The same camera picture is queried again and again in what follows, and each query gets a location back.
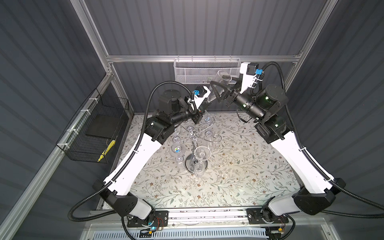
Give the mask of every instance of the black metal bracket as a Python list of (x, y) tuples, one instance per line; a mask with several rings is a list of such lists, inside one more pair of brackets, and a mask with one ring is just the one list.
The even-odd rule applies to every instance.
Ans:
[[(155, 211), (155, 217), (153, 220), (153, 223), (151, 225), (157, 227), (159, 223), (159, 227), (166, 227), (168, 225), (168, 211)], [(139, 219), (138, 217), (131, 216), (127, 217), (128, 222), (127, 222), (127, 227), (143, 227), (142, 225), (142, 220)]]
[[(261, 213), (261, 208), (247, 209), (247, 218), (249, 224), (266, 224), (267, 222), (263, 219), (263, 214)], [(270, 223), (288, 223), (289, 219), (286, 216), (279, 216)]]

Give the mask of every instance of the yellow handle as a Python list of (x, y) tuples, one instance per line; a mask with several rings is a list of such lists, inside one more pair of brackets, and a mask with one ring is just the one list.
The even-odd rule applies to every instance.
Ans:
[(102, 158), (104, 158), (105, 154), (108, 153), (108, 151), (115, 145), (116, 141), (115, 140), (112, 140), (112, 142), (108, 145), (108, 147), (104, 150), (104, 152), (100, 155), (100, 158), (99, 160), (97, 160), (97, 162), (100, 162), (100, 160)]

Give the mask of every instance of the floral tablecloth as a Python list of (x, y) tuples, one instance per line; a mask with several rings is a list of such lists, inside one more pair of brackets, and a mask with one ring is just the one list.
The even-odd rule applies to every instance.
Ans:
[[(251, 121), (241, 122), (236, 113), (212, 116), (216, 120), (212, 131), (220, 134), (222, 141), (214, 145), (202, 178), (187, 171), (177, 172), (174, 158), (169, 154), (170, 137), (136, 177), (131, 193), (156, 208), (219, 207), (262, 205), (271, 196), (299, 188), (291, 167), (259, 136)], [(120, 161), (136, 141), (142, 121), (143, 115), (134, 116)], [(185, 128), (190, 125), (194, 123), (182, 123)], [(179, 136), (187, 137), (187, 131), (182, 129)], [(192, 153), (191, 141), (185, 146), (187, 157)]]

